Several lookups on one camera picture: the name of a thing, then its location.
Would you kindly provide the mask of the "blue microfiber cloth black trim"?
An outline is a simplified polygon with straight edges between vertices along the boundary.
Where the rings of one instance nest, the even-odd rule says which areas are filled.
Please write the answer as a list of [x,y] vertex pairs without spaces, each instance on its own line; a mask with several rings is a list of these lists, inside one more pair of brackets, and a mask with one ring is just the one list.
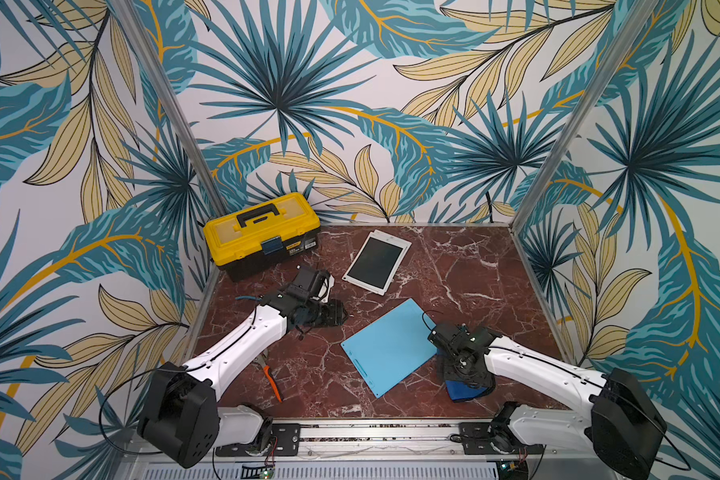
[[484,360],[475,355],[462,365],[444,354],[438,356],[437,371],[445,382],[450,399],[455,403],[467,402],[491,394],[496,388],[496,380]]

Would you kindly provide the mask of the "blue framed drawing tablet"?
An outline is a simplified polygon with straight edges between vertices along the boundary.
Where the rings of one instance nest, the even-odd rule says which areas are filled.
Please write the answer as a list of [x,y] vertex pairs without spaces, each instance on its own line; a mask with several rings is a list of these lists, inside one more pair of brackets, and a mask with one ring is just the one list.
[[341,343],[375,398],[403,381],[437,352],[428,340],[434,322],[407,299]]

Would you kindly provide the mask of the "white drawing tablet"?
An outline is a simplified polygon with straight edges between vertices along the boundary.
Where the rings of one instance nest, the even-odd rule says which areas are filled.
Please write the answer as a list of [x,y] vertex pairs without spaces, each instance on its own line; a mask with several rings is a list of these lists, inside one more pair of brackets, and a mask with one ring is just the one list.
[[342,279],[377,295],[385,295],[411,243],[374,230]]

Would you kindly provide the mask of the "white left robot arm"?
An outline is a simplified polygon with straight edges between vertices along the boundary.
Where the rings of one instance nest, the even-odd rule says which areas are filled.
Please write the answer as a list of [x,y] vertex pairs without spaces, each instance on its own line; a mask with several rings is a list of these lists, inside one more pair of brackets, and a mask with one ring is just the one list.
[[231,333],[182,365],[152,373],[137,434],[183,468],[220,447],[262,452],[272,443],[272,421],[258,409],[238,406],[220,413],[218,402],[237,376],[291,331],[338,327],[348,318],[331,297],[335,280],[326,270],[302,267],[288,284],[258,298]]

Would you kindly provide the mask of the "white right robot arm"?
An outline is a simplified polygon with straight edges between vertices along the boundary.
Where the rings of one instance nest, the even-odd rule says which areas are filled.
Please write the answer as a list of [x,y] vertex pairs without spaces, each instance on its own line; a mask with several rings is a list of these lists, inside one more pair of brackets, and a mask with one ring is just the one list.
[[667,424],[631,373],[608,374],[564,363],[485,327],[436,324],[428,335],[447,381],[492,392],[504,377],[559,403],[538,409],[514,401],[488,422],[463,423],[457,438],[467,455],[525,454],[558,447],[595,455],[628,479],[646,479]]

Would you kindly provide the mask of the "yellow black toolbox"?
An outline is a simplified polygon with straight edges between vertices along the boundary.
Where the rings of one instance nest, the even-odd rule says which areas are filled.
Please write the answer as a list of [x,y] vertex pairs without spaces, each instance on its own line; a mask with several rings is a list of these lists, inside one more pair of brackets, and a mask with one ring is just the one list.
[[317,246],[321,222],[300,193],[209,221],[204,236],[215,265],[245,280]]

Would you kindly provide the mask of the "blue handled pliers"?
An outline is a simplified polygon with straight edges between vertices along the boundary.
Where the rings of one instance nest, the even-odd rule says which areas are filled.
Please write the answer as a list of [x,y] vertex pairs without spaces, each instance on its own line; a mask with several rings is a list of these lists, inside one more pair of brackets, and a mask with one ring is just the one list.
[[262,300],[259,296],[242,295],[235,298],[236,301],[255,301],[260,302]]

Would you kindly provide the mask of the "orange handled cutter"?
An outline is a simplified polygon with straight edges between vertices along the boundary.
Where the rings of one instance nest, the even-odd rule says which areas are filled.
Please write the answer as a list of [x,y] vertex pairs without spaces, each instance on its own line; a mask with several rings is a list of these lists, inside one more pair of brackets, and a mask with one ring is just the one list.
[[258,359],[256,360],[256,362],[257,362],[257,364],[260,366],[260,368],[261,368],[261,370],[262,370],[265,378],[267,379],[267,381],[268,381],[268,383],[269,383],[269,385],[270,385],[270,387],[271,387],[271,389],[272,389],[272,392],[273,392],[273,394],[274,394],[274,396],[275,396],[275,399],[276,399],[278,402],[282,402],[282,396],[281,396],[279,387],[278,387],[278,385],[277,385],[274,377],[273,377],[272,374],[271,374],[271,368],[270,368],[270,366],[267,364],[267,361],[264,360],[263,358],[258,358]]

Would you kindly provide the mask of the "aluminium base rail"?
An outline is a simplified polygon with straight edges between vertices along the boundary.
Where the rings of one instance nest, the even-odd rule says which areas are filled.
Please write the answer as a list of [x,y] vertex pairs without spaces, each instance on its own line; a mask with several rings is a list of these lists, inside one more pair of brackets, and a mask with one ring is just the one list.
[[124,461],[117,479],[615,479],[595,455],[557,446],[514,454],[470,446],[460,419],[283,419],[274,452],[218,450],[185,469],[168,457]]

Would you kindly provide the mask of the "right aluminium corner post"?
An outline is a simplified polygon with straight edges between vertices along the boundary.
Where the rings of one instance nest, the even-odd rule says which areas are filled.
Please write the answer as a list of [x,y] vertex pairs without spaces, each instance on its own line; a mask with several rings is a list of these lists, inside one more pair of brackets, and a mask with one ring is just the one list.
[[629,53],[632,43],[639,35],[643,25],[648,21],[657,0],[638,1],[628,11],[621,30],[614,35],[613,44],[605,50],[603,62],[593,73],[593,77],[583,92],[582,99],[573,109],[571,117],[555,142],[546,162],[538,170],[534,183],[530,186],[520,205],[516,216],[510,223],[510,231],[518,237],[533,211],[535,204],[543,195],[548,182],[557,170],[563,155],[575,138],[581,124],[600,99],[612,77],[617,73],[621,62]]

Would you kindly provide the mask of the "aluminium corner post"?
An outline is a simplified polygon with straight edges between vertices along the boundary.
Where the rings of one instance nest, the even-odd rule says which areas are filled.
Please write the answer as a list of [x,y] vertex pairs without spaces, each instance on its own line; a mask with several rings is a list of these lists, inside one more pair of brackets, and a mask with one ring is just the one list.
[[151,45],[151,40],[146,33],[144,24],[141,22],[133,3],[126,0],[114,0],[111,1],[110,4],[137,58],[142,62],[145,73],[155,90],[157,99],[162,102],[166,116],[174,128],[174,133],[178,136],[181,146],[187,153],[200,184],[207,192],[212,213],[216,217],[228,214],[229,211],[226,202],[219,194],[213,182],[204,155],[181,110],[167,74],[158,59],[157,52]]
[[533,211],[535,204],[543,195],[548,182],[557,170],[563,155],[575,138],[581,124],[600,99],[612,77],[617,73],[621,62],[629,53],[632,43],[639,35],[643,25],[648,21],[657,0],[638,1],[628,11],[621,30],[614,35],[613,44],[605,50],[603,62],[593,73],[593,77],[583,92],[582,99],[573,109],[571,117],[555,142],[546,162],[538,170],[534,183],[530,186],[520,205],[516,216],[510,223],[510,231],[518,237]]

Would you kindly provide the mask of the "left aluminium corner post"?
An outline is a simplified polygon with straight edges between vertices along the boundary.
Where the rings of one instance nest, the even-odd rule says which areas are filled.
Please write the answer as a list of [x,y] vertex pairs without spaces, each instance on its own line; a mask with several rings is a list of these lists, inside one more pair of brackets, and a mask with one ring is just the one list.
[[207,192],[212,213],[216,217],[228,214],[229,211],[226,202],[219,194],[213,182],[204,155],[181,110],[167,74],[158,59],[157,52],[151,45],[151,40],[146,33],[144,24],[141,22],[133,3],[126,0],[114,0],[111,1],[110,4],[137,58],[142,62],[145,73],[155,90],[157,99],[162,102],[166,116],[174,128],[174,133],[178,136],[181,146],[187,153],[200,184]]

